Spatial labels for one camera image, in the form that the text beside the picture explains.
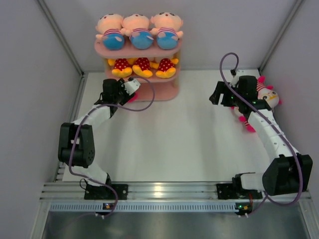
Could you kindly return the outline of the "white plush yellow glasses front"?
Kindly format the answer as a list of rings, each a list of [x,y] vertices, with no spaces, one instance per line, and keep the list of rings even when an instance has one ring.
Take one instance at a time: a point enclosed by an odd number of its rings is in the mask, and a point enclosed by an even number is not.
[[[233,113],[235,114],[235,116],[238,118],[238,120],[243,123],[243,125],[245,126],[246,130],[248,132],[254,133],[255,130],[254,128],[248,123],[248,121],[246,120],[246,118],[244,117],[244,115],[242,113],[239,112],[239,108],[232,106],[231,107]]]

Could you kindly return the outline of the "yellow plush red dotted dress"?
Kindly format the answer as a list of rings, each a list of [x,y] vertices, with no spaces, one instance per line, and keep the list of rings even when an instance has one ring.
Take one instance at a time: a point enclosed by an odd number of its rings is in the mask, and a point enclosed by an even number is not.
[[[120,78],[128,77],[133,70],[127,58],[108,59],[109,66],[113,67],[112,75]]]

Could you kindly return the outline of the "small baby doll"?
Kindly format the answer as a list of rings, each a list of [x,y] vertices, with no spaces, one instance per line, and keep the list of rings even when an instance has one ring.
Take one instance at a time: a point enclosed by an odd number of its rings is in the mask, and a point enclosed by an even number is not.
[[[176,14],[160,12],[151,17],[154,27],[151,34],[156,37],[157,45],[163,50],[171,50],[177,47],[178,41],[183,37],[183,20]]]

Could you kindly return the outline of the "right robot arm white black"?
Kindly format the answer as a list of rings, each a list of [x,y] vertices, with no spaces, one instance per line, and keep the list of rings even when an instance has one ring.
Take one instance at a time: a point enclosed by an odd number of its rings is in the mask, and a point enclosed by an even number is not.
[[[230,107],[240,115],[241,122],[261,140],[270,163],[261,173],[241,173],[235,176],[233,193],[243,198],[251,190],[264,191],[269,196],[306,191],[313,161],[300,154],[287,140],[274,119],[273,108],[281,103],[273,86],[265,85],[260,76],[236,76],[231,83],[219,81],[209,100]]]

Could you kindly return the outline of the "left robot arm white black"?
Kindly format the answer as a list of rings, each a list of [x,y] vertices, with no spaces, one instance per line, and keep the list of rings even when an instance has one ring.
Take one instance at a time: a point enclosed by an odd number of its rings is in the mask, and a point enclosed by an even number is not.
[[[95,160],[94,131],[134,98],[140,86],[133,77],[127,81],[104,80],[103,91],[91,109],[60,127],[58,160],[68,165],[71,175],[86,179],[88,184],[96,187],[95,192],[102,199],[112,195],[113,187],[109,174]]]

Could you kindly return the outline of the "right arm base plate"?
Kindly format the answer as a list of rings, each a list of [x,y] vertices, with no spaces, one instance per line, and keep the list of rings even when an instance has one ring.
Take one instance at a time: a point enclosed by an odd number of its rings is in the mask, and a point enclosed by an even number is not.
[[[262,199],[262,193],[257,190],[246,190],[234,186],[232,183],[216,184],[217,197],[219,200],[230,199]]]

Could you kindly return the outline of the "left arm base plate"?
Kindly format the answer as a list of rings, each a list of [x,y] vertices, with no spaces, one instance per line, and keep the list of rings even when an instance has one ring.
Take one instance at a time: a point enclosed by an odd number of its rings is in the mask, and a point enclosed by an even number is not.
[[[128,184],[113,184],[112,188],[117,193],[119,200],[127,200]],[[115,198],[114,192],[105,186],[92,186],[88,184],[85,188],[85,200],[115,200]]]

